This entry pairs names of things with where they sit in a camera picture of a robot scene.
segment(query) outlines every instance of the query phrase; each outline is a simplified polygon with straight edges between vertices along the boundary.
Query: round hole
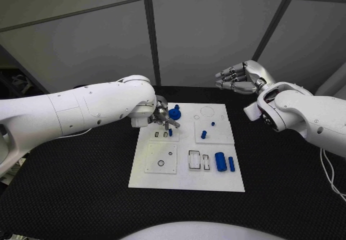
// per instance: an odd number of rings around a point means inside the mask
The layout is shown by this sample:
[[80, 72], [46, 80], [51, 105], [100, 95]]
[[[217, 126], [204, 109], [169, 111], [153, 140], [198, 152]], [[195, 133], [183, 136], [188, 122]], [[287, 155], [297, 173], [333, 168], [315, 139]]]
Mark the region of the round hole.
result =
[[322, 133], [323, 133], [323, 127], [320, 126], [317, 129], [317, 134], [322, 134]]

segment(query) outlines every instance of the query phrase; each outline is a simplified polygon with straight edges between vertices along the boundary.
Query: white board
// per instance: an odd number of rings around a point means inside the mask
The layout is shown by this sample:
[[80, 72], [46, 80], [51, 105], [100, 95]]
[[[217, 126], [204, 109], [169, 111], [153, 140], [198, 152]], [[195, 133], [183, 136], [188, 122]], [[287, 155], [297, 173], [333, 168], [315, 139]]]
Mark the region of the white board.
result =
[[[163, 137], [165, 126], [155, 123], [140, 129], [129, 187], [245, 192], [227, 106], [209, 103], [169, 103], [169, 109], [176, 104], [182, 117], [178, 120], [180, 128], [172, 126], [173, 136]], [[208, 136], [205, 139], [201, 138], [204, 129]], [[169, 160], [175, 154], [173, 146], [176, 146], [176, 169], [175, 160]], [[201, 170], [189, 168], [189, 151], [199, 151]], [[222, 172], [217, 168], [218, 152], [225, 154], [227, 171]], [[204, 168], [204, 155], [208, 155], [209, 170]], [[228, 157], [234, 159], [235, 172], [231, 172]]]

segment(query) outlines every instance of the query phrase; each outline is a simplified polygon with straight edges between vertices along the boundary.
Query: black mesh surface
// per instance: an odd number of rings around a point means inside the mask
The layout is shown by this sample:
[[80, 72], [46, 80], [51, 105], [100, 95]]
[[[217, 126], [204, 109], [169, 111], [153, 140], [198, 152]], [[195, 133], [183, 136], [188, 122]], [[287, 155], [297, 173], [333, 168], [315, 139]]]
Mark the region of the black mesh surface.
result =
[[[0, 229], [45, 240], [106, 240], [157, 224], [208, 221], [293, 240], [346, 239], [346, 203], [319, 148], [293, 130], [277, 133], [248, 120], [244, 107], [257, 96], [191, 87], [156, 87], [156, 94], [227, 105], [245, 193], [129, 188], [140, 130], [126, 118], [32, 151], [0, 197]], [[342, 189], [345, 159], [332, 162]]]

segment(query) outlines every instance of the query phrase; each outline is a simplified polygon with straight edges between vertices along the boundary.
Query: robotic hand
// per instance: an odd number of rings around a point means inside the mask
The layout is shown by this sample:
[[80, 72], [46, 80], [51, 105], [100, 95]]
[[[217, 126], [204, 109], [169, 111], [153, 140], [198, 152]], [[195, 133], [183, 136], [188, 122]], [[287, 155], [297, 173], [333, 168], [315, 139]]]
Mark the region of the robotic hand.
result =
[[180, 124], [170, 119], [168, 101], [140, 75], [48, 95], [0, 100], [0, 177], [22, 156], [42, 143], [116, 122], [131, 126]]
[[280, 132], [296, 130], [306, 141], [346, 157], [346, 101], [332, 96], [313, 96], [296, 84], [276, 82], [258, 62], [248, 60], [221, 71], [215, 85], [241, 94], [258, 94], [244, 108], [251, 121], [263, 118]]

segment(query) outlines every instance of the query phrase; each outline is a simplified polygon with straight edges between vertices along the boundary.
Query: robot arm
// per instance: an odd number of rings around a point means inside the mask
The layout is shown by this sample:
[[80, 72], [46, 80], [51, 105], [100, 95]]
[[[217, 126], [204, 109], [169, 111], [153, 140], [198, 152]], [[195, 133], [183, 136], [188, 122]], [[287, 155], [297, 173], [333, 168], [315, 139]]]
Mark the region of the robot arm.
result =
[[123, 82], [88, 85], [48, 95], [0, 100], [0, 176], [42, 143], [131, 118], [131, 126], [179, 123], [169, 117], [168, 101], [156, 96], [150, 80], [140, 75]]
[[296, 130], [306, 141], [346, 157], [346, 101], [313, 96], [296, 84], [276, 82], [266, 68], [253, 60], [219, 72], [215, 85], [241, 94], [258, 94], [244, 108], [251, 121], [263, 118], [280, 132]]

